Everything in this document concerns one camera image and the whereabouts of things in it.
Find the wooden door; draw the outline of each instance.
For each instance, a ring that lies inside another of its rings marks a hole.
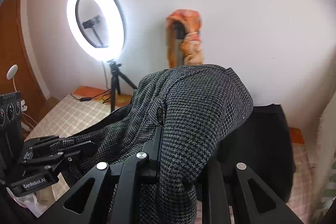
[[[6,75],[8,69],[17,64],[16,89],[21,92],[21,99],[26,101],[26,114],[38,121],[39,110],[46,99],[27,56],[21,30],[20,2],[4,0],[0,5],[0,94],[14,92],[13,82],[7,80]]]

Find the bed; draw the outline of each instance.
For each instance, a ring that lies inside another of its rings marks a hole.
[[[78,97],[91,97],[101,92],[103,90],[81,86],[73,94]],[[61,138],[68,137],[94,125],[110,113],[110,105],[102,104],[103,99],[102,96],[99,96],[95,100],[80,102],[72,96],[67,95],[39,122],[27,139],[55,134]],[[130,99],[130,95],[118,96],[116,98],[116,108],[127,105]],[[311,215],[312,195],[310,165],[301,131],[297,128],[290,128],[290,134],[296,172],[294,174],[291,196],[287,205],[304,223],[308,224]],[[50,201],[50,203],[58,200],[69,189],[62,175],[60,174],[58,177],[59,182],[52,185],[54,200]],[[196,223],[201,224],[201,222],[202,205],[198,203]]]

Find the black cable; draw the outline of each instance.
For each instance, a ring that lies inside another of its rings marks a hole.
[[[70,93],[70,95],[75,98],[76,100],[80,100],[79,98],[76,98],[75,96],[72,95],[72,93]]]
[[[104,92],[102,92],[102,93],[100,93],[100,94],[98,94],[98,95],[96,95],[96,96],[94,96],[94,97],[82,97],[82,98],[76,98],[75,96],[73,96],[72,93],[70,93],[70,95],[71,95],[73,98],[75,98],[76,100],[79,100],[79,101],[81,101],[81,102],[86,102],[86,101],[90,101],[90,100],[92,100],[93,98],[96,98],[97,96],[102,95],[102,94],[104,94],[104,93],[106,93],[106,92],[108,92],[108,91],[110,91],[110,89],[108,89],[108,90],[106,90],[106,91],[104,91]]]
[[[107,102],[110,102],[111,100],[111,96],[110,97],[108,97],[107,99],[105,99],[104,101],[103,101],[103,104],[105,104],[105,103],[107,103]]]
[[[98,95],[96,95],[96,96],[94,96],[94,97],[91,97],[91,99],[96,98],[97,96],[102,95],[102,94],[104,94],[104,93],[106,93],[106,92],[108,92],[108,91],[110,91],[110,90],[111,90],[111,89],[108,89],[108,90],[106,90],[106,91],[104,91],[104,92],[102,92],[102,93],[100,93],[100,94],[98,94]]]
[[[104,99],[104,96],[108,96],[108,95],[110,95],[110,94],[104,94],[104,95],[102,96],[102,99],[105,100],[105,99]]]

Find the jacket button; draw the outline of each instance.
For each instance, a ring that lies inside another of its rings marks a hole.
[[[163,109],[161,106],[156,109],[156,119],[159,124],[163,124]]]

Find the black metal bracket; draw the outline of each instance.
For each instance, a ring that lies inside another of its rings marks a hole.
[[[76,162],[93,155],[95,143],[86,141],[62,148],[52,154],[50,145],[60,141],[58,135],[35,138],[25,143],[17,164],[5,177],[5,185],[17,197],[33,193],[58,182],[58,174]]]
[[[234,172],[234,179],[225,182],[215,158],[202,171],[203,224],[230,224],[229,206],[238,224],[303,224],[252,169],[237,163]]]
[[[163,130],[156,128],[155,138],[142,151],[124,162],[108,165],[100,162],[54,203],[37,223],[105,223],[116,184],[110,223],[137,223],[141,183],[158,182],[157,163]]]

